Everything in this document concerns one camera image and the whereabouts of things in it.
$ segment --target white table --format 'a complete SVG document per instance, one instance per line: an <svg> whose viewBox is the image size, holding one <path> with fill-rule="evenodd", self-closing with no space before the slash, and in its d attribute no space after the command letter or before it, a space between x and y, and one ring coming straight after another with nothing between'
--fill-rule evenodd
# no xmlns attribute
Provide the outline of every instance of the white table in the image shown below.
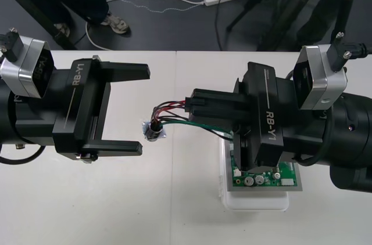
<svg viewBox="0 0 372 245"><path fill-rule="evenodd" d="M218 197L219 140L199 128L168 125L143 140L141 123L161 102L194 88L232 91L248 61L285 76L296 53L54 52L57 68L98 54L148 63L151 80L112 85L103 137L140 140L141 157L71 161L48 147L30 164L0 166L1 245L371 244L372 194L339 190L329 168L301 168L303 192L287 212L234 213ZM348 92L372 97L370 60L348 64ZM2 154L30 154L4 146Z"/></svg>

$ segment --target circuit board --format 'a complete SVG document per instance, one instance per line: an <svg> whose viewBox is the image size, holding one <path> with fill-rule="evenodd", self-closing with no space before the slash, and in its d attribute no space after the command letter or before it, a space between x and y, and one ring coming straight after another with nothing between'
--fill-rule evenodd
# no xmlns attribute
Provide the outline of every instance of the circuit board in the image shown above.
<svg viewBox="0 0 372 245"><path fill-rule="evenodd" d="M276 168L261 174L239 171L231 155L232 185L235 187L297 186L294 164L280 162Z"/></svg>

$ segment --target floor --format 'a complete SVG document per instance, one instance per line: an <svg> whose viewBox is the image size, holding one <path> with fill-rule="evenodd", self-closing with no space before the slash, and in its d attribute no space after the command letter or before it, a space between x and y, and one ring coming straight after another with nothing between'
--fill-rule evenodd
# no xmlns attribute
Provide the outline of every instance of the floor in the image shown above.
<svg viewBox="0 0 372 245"><path fill-rule="evenodd" d="M178 0L126 0L138 6L147 6L152 10L166 8L186 9L190 4ZM294 43L295 33L311 14L318 0L310 0L294 21L287 36L283 39L280 50L289 50ZM246 0L236 0L220 6L219 31L224 49L227 51L255 51L262 33L270 27L271 13L277 0L265 0L249 12L227 35L225 27L239 14ZM0 31L16 27L22 35L43 39L52 49L61 49L50 35L14 0L2 0L0 11ZM368 21L372 0L355 0L347 26L347 37L351 41L370 41L372 22ZM217 51L218 45L214 31L216 6L197 6L179 12L169 10L164 13L152 13L144 8L137 8L131 3L114 1L110 3L111 11L123 17L130 25L129 35L119 36L107 27L93 27L91 38L100 46L113 50L149 50L149 51ZM76 41L84 34L85 22L71 13L75 22L71 40ZM327 43L330 31L322 40ZM85 37L77 45L81 50L97 49Z"/></svg>

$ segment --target silver camera housing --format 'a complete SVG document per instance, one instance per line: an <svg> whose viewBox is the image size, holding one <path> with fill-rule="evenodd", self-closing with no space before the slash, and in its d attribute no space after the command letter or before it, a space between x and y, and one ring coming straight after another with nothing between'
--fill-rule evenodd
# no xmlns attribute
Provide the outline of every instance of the silver camera housing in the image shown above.
<svg viewBox="0 0 372 245"><path fill-rule="evenodd" d="M14 51L17 60L10 62L4 58L0 66L0 75L15 95L41 99L44 93L37 88L34 73L40 69L40 74L43 74L40 57L44 49L50 53L49 45L45 41L29 37L21 37L21 40L23 46L18 46L18 50Z"/></svg>
<svg viewBox="0 0 372 245"><path fill-rule="evenodd" d="M296 94L299 96L306 95L299 101L301 110L327 110L333 103L342 95L348 84L345 71L342 69L339 72L331 70L330 63L327 57L327 51L330 45L319 46L304 46L298 57L298 61L294 70L294 83ZM301 69L302 72L296 73L296 67L307 66L306 69ZM303 91L299 74L309 76L312 81L308 93L299 93Z"/></svg>

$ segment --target circuit board frame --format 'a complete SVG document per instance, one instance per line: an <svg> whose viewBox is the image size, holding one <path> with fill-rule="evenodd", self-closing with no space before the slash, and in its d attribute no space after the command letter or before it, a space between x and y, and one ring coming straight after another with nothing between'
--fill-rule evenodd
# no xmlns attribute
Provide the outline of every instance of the circuit board frame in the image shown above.
<svg viewBox="0 0 372 245"><path fill-rule="evenodd" d="M226 165L227 176L227 191L228 192L300 192L302 191L302 183L300 170L297 163L294 163L294 170L296 173L297 186L233 186L233 171L231 169L230 156L230 141L224 141L224 157Z"/></svg>

